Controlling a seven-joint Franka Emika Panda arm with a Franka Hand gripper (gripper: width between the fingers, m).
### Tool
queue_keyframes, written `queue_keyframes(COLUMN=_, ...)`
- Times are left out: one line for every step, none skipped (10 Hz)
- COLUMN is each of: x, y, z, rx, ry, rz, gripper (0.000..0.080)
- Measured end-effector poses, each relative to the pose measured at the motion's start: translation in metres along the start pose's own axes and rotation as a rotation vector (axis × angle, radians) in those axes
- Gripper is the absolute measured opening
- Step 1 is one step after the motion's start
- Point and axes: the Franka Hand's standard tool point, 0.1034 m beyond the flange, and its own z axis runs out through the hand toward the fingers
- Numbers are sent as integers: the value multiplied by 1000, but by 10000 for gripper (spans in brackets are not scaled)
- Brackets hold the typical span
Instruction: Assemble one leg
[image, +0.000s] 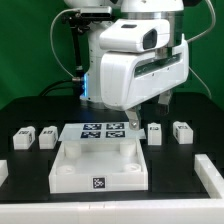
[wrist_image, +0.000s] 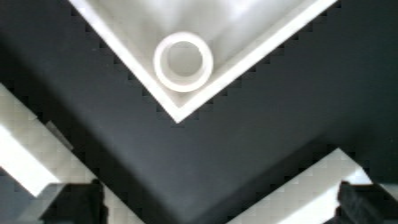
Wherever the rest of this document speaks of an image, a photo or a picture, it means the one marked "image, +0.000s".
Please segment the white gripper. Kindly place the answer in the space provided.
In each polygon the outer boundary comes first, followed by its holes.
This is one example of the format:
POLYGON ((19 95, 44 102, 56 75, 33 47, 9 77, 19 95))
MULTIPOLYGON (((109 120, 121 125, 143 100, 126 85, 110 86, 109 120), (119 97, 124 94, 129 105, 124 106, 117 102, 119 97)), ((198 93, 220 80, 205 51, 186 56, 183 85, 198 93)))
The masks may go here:
POLYGON ((143 54, 107 52, 100 65, 103 103, 110 109, 125 111, 132 130, 141 127, 139 109, 134 107, 157 95, 158 112, 169 113, 170 89, 186 81, 189 51, 185 37, 172 48, 172 55, 157 60, 155 51, 143 54))

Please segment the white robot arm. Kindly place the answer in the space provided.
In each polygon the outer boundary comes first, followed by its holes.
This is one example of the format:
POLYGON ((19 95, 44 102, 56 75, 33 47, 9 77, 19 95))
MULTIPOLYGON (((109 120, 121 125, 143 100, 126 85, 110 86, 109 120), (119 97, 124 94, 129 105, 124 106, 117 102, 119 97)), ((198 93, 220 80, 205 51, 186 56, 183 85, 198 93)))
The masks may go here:
POLYGON ((182 33, 183 0, 64 0, 87 31, 90 68, 83 100, 123 111, 141 127, 141 104, 188 76, 188 43, 182 33))

